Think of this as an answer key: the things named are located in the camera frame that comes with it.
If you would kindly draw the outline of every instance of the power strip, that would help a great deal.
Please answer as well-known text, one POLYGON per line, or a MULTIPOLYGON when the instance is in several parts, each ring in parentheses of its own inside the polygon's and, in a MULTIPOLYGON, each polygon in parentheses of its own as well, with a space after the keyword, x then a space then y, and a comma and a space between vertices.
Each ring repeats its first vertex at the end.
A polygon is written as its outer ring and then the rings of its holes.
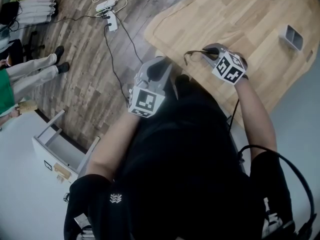
POLYGON ((104 10, 111 10, 112 7, 116 5, 116 0, 108 0, 102 3, 99 3, 96 7, 95 10, 97 13, 104 11, 104 10))
POLYGON ((109 31, 116 31, 118 29, 118 21, 114 11, 109 11, 106 14, 108 20, 109 31))

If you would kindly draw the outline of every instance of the black shirt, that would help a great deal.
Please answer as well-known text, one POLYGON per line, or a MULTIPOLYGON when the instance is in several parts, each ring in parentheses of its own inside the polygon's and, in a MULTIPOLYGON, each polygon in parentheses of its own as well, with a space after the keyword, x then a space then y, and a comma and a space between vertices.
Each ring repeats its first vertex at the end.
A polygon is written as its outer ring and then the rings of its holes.
POLYGON ((142 122, 114 182, 91 174, 72 184, 66 240, 81 232, 81 214, 97 240, 261 239, 266 197, 272 214, 292 220, 278 158, 260 154, 247 176, 219 107, 191 100, 142 122))

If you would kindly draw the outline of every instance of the headphones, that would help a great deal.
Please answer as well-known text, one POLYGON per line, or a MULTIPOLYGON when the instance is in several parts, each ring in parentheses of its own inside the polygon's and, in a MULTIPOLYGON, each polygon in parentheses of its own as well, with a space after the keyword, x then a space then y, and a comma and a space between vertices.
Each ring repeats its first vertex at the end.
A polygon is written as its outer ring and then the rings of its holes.
POLYGON ((300 228, 298 232, 292 233, 290 231, 290 226, 294 224, 294 221, 291 220, 287 224, 282 225, 279 227, 276 231, 265 237, 265 240, 277 240, 277 239, 286 239, 286 240, 309 240, 312 234, 312 224, 314 223, 317 214, 315 213, 315 202, 314 202, 314 197, 312 195, 311 189, 305 179, 305 177, 302 175, 302 173, 298 170, 298 168, 290 162, 288 159, 280 155, 278 152, 275 152, 269 148, 259 146, 259 145, 246 145, 244 146, 239 152, 238 152, 238 158, 239 161, 243 161, 243 151, 250 149, 250 148, 259 148, 264 151, 268 151, 278 158, 282 159, 287 163, 287 165, 293 170, 295 175, 298 177, 300 180, 306 195, 308 196, 309 202, 310 202, 310 218, 309 220, 303 224, 303 226, 300 228))

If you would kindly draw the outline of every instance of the white wall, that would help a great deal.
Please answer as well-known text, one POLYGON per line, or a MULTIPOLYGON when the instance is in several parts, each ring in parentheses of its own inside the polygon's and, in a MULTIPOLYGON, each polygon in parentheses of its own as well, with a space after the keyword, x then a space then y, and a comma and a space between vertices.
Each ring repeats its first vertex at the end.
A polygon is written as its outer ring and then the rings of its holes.
POLYGON ((0 238, 62 240, 68 189, 39 161, 31 138, 46 123, 35 113, 0 132, 0 238))
MULTIPOLYGON (((309 183, 318 217, 313 236, 320 231, 320 49, 311 70, 282 97, 271 113, 278 150, 302 172, 309 183)), ((310 205, 305 191, 287 165, 282 163, 291 193, 297 228, 309 218, 310 205)))

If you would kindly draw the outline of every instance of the small gray container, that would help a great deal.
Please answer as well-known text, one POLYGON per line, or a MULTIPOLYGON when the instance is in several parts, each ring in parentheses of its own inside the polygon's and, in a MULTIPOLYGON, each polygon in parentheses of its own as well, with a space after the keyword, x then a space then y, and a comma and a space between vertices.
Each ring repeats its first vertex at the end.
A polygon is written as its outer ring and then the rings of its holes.
POLYGON ((281 30, 279 37, 298 52, 300 52, 304 46, 304 38, 290 25, 286 25, 281 30))

